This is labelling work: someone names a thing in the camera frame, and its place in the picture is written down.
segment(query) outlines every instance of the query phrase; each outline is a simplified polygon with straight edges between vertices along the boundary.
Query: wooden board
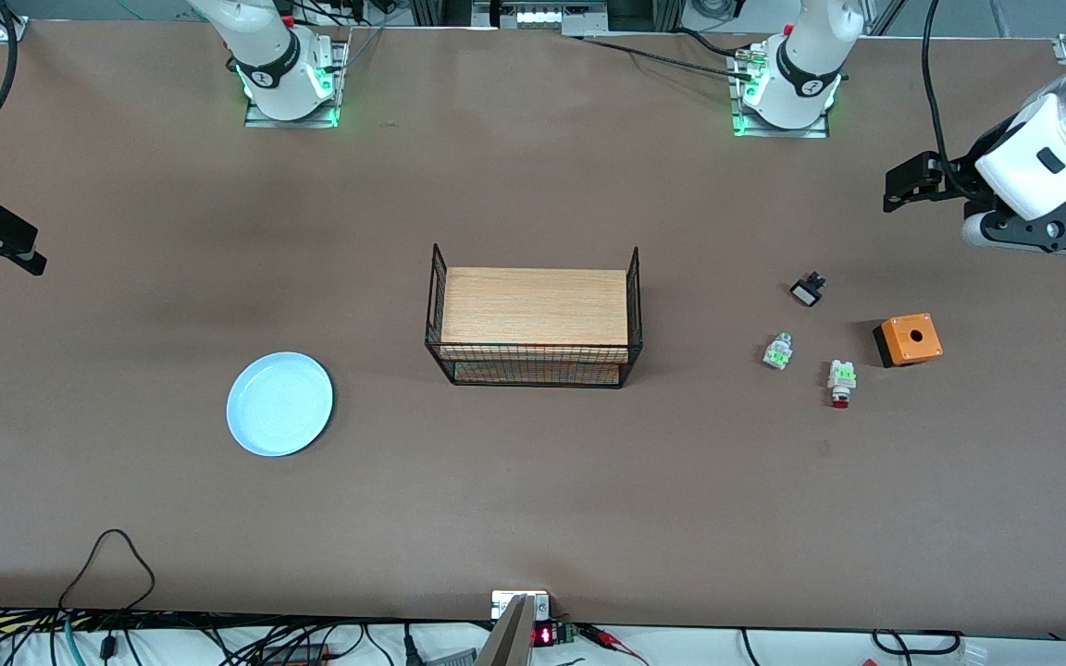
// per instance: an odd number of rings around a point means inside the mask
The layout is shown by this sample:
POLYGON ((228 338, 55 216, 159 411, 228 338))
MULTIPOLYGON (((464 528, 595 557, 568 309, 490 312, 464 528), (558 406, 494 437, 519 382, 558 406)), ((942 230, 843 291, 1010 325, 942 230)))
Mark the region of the wooden board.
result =
POLYGON ((621 270, 448 269, 441 341, 627 345, 621 270))

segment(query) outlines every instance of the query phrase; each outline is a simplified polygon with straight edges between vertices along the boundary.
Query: light blue plate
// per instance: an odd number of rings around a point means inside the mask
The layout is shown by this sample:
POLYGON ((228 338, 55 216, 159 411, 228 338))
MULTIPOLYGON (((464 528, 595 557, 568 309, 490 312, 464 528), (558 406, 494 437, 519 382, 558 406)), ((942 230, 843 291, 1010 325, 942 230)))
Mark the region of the light blue plate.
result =
POLYGON ((271 354, 237 376, 228 392, 228 431, 246 451, 289 455, 319 437, 334 404, 332 378, 313 358, 271 354))

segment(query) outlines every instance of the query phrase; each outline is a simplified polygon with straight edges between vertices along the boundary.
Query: robotic arm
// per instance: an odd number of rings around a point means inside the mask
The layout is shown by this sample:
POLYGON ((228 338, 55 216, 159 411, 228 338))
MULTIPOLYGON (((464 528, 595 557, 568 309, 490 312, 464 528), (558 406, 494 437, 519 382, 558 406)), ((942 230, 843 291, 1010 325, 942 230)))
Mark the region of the robotic arm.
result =
POLYGON ((1066 254, 1066 75, 944 165, 923 152, 887 173, 884 210, 968 198, 962 237, 978 246, 1066 254))
POLYGON ((332 38, 287 27, 274 0, 187 0, 232 51, 245 95, 266 116, 298 119, 335 94, 332 38))
POLYGON ((833 103, 841 66, 863 25, 859 0, 801 1, 791 32, 771 35, 762 44, 769 66, 752 72, 757 82, 743 96, 743 104, 784 130, 811 126, 833 103))

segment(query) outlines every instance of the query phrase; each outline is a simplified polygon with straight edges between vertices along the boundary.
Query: digital display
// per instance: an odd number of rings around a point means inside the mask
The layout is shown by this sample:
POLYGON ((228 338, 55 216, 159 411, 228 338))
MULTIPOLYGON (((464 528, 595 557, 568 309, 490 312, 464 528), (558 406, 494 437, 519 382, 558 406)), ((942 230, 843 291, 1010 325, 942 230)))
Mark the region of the digital display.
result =
POLYGON ((558 645, 558 628, 555 628, 556 622, 537 622, 533 627, 533 636, 530 639, 530 646, 533 648, 548 648, 551 645, 558 645))

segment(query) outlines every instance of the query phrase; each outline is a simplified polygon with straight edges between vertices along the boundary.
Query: wire basket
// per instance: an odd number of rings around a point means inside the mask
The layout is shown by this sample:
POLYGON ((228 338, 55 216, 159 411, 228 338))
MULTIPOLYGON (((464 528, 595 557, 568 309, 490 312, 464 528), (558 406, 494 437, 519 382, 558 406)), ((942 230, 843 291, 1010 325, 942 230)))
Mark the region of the wire basket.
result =
POLYGON ((426 308, 426 348, 455 385, 478 387, 574 387, 618 389, 625 385, 644 346, 640 318, 640 248, 623 278, 627 315, 625 344, 542 344, 537 340, 443 339, 447 316, 447 262, 435 244, 431 299, 426 308))

